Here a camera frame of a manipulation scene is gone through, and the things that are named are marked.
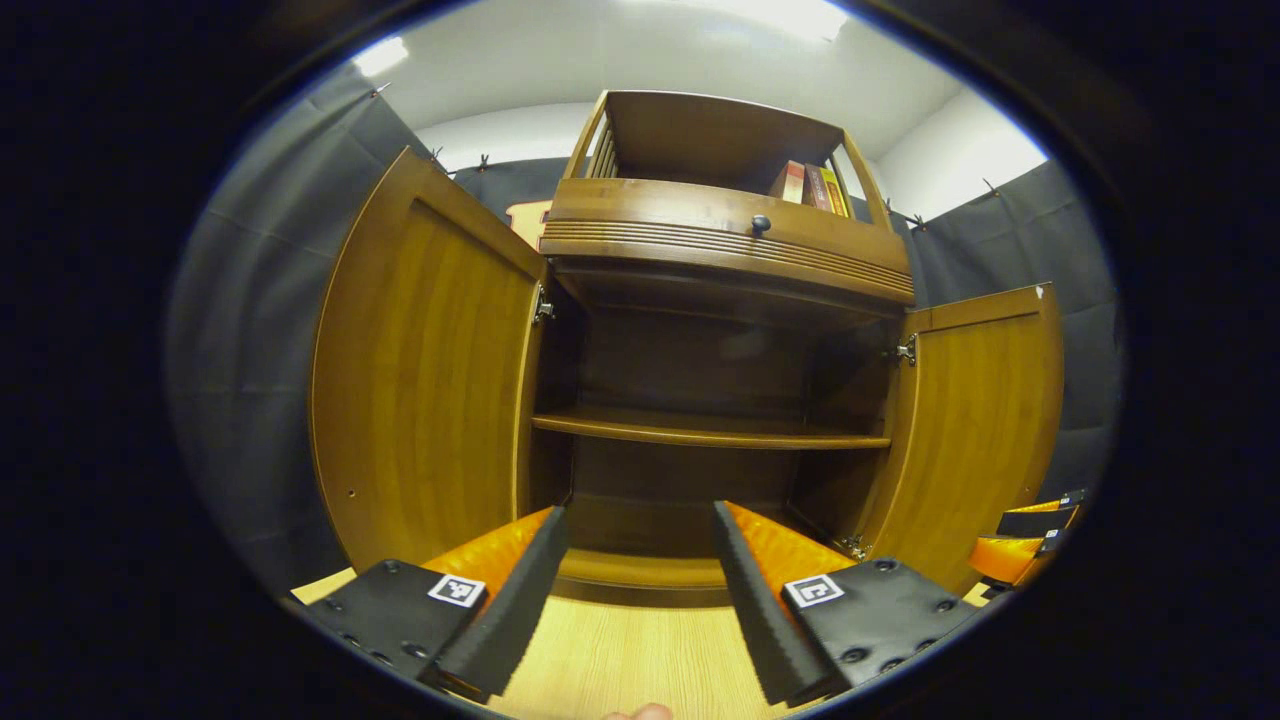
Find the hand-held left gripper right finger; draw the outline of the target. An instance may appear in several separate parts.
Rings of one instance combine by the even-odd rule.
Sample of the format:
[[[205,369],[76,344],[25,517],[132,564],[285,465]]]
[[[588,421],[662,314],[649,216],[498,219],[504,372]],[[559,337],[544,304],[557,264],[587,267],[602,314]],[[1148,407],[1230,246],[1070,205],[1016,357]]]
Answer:
[[[765,700],[800,706],[878,682],[980,615],[892,557],[856,561],[728,501],[713,541]]]

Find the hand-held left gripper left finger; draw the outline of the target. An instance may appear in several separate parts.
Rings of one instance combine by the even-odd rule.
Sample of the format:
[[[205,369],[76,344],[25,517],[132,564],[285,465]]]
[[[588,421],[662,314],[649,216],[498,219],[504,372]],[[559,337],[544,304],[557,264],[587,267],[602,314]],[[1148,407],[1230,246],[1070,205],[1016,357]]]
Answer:
[[[378,561],[307,611],[404,678],[488,701],[524,661],[567,548],[564,507],[552,505],[421,565]]]

